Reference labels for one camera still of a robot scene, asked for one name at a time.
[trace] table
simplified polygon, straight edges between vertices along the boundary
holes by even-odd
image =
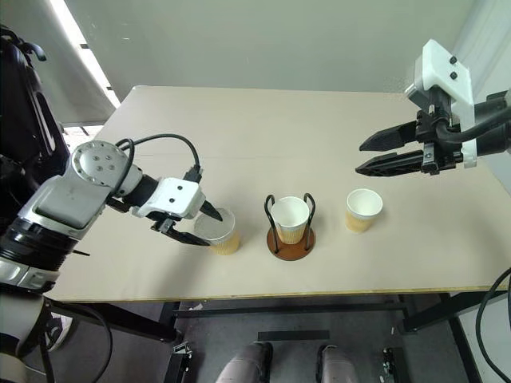
[[[481,161],[438,176],[356,174],[378,154],[358,146],[380,129],[413,120],[416,111],[401,94],[137,86],[97,139],[161,132],[189,138],[204,168],[204,193],[235,213],[242,246],[231,256],[214,255],[151,231],[147,219],[107,208],[77,246],[91,256],[69,256],[48,295],[95,302],[118,328],[143,328],[133,332],[165,340],[176,336],[176,317],[190,316],[179,303],[165,306],[161,327],[104,302],[465,291],[415,315],[406,296],[392,308],[359,307],[403,310],[410,316],[405,331],[452,318],[480,302],[478,291],[511,263],[511,203]],[[158,140],[137,146],[135,163],[155,178],[179,177],[192,156],[179,141]],[[372,188],[384,200],[382,216],[361,235],[343,222],[354,188]],[[263,203],[268,194],[305,192],[317,205],[317,241],[304,259],[285,262],[266,246]],[[179,228],[191,230],[192,222]]]

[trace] white wall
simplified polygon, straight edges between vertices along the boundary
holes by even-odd
[[[511,88],[511,2],[479,2],[465,25],[456,53],[460,61],[470,67],[476,102],[483,101],[490,93]],[[482,160],[511,195],[511,155],[500,153]],[[501,383],[502,380],[486,364],[477,346],[476,313],[476,310],[472,310],[461,315],[461,324],[482,381]],[[511,333],[505,299],[498,299],[486,307],[481,334],[490,357],[504,373],[511,376]]]
[[[474,0],[65,0],[113,90],[134,85],[402,92]]]

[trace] floor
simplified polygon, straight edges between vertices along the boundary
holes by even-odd
[[[335,302],[384,302],[391,296],[340,298],[301,298],[214,302],[187,302],[186,308],[213,308],[234,305],[282,306],[289,304],[325,304]],[[420,306],[436,299],[432,295],[418,296]],[[124,308],[158,319],[160,303],[120,304]],[[272,383],[313,382],[315,355],[320,345],[341,346],[355,363],[361,382],[392,382],[382,367],[382,348],[402,346],[406,351],[414,383],[435,381],[464,382],[466,375],[447,324],[421,330],[418,334],[401,336],[394,327],[402,317],[399,312],[319,313],[319,314],[239,314],[214,318],[180,319],[176,327],[184,331],[194,352],[185,383],[214,382],[225,363],[244,345],[257,339],[261,331],[328,330],[330,339],[313,341],[272,342],[274,359]],[[91,381],[104,355],[102,328],[82,322],[72,337],[50,354],[57,381],[76,383]],[[110,366],[101,381],[162,382],[167,369],[171,346],[145,338],[114,331],[114,351]],[[38,352],[26,358],[26,363],[41,369]],[[30,382],[45,378],[30,371]]]

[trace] white paper cup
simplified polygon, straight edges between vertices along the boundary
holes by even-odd
[[[208,215],[200,215],[193,227],[198,237],[210,243],[211,249],[220,255],[230,255],[238,250],[240,235],[236,231],[234,214],[229,210],[218,208],[223,221],[218,221]]]
[[[353,190],[347,198],[346,227],[357,233],[365,231],[382,209],[383,200],[376,191]]]
[[[277,234],[283,243],[300,242],[311,213],[308,205],[298,197],[283,197],[271,207]]]

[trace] gray shoe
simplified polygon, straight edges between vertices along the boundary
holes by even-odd
[[[318,350],[317,383],[358,383],[353,363],[336,345],[324,345]]]
[[[247,345],[227,363],[216,383],[268,383],[272,357],[271,343]]]

